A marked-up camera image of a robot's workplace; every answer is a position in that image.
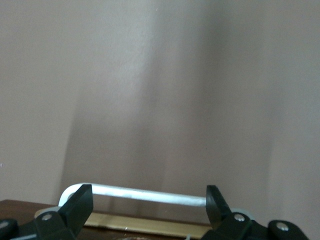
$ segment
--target silver screw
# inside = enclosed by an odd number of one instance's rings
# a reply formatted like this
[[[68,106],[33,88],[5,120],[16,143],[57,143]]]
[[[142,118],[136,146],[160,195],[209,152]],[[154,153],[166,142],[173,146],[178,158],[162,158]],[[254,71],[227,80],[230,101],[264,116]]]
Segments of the silver screw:
[[[287,226],[287,224],[280,221],[276,223],[276,227],[282,231],[289,231],[289,227]]]
[[[246,220],[244,216],[242,216],[241,214],[238,214],[238,213],[236,215],[234,215],[234,219],[239,222],[244,222]]]
[[[52,217],[51,214],[46,214],[46,215],[44,215],[44,216],[42,217],[42,221],[47,221],[47,220],[49,220],[51,217]]]
[[[3,222],[0,223],[0,229],[3,229],[3,228],[5,228],[5,227],[8,226],[8,225],[9,225],[9,222],[8,222],[8,221],[3,221]]]

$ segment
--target brown wooden surface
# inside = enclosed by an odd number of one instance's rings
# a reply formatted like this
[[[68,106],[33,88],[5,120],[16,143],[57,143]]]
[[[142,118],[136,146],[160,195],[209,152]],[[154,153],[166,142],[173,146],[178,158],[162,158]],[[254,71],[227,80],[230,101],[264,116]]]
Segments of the brown wooden surface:
[[[34,219],[35,212],[52,207],[52,205],[16,200],[0,201],[0,219],[16,219],[19,225],[28,223]],[[181,240],[177,237],[167,237],[151,234],[134,233],[127,231],[115,231],[103,228],[84,227],[77,239],[79,240],[117,240],[124,238],[142,237],[151,240]]]

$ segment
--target wooden table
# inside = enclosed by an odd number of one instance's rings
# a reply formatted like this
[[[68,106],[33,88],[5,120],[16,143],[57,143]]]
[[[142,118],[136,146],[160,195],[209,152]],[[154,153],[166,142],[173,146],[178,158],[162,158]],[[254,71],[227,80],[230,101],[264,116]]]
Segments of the wooden table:
[[[16,200],[0,201],[0,219],[16,219],[18,225],[23,225],[34,219],[35,212],[52,207],[52,205]],[[118,240],[125,238],[148,238],[151,240],[182,240],[183,238],[117,231],[98,227],[83,227],[77,239],[79,240]]]

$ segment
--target wall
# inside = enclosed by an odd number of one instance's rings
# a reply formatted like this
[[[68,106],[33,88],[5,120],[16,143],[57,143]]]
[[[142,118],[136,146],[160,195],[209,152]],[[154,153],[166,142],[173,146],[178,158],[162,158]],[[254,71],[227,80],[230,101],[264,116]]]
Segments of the wall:
[[[317,2],[3,1],[0,193],[77,182],[204,196],[316,239]],[[203,211],[96,208],[206,221]]]

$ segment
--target beige wall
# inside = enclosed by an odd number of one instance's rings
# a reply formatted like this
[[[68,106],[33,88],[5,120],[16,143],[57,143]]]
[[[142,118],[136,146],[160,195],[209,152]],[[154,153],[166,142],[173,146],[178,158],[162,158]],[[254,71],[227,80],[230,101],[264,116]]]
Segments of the beige wall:
[[[320,5],[1,1],[0,200],[77,182],[205,195],[311,239],[320,216]],[[198,209],[97,198],[113,212]]]

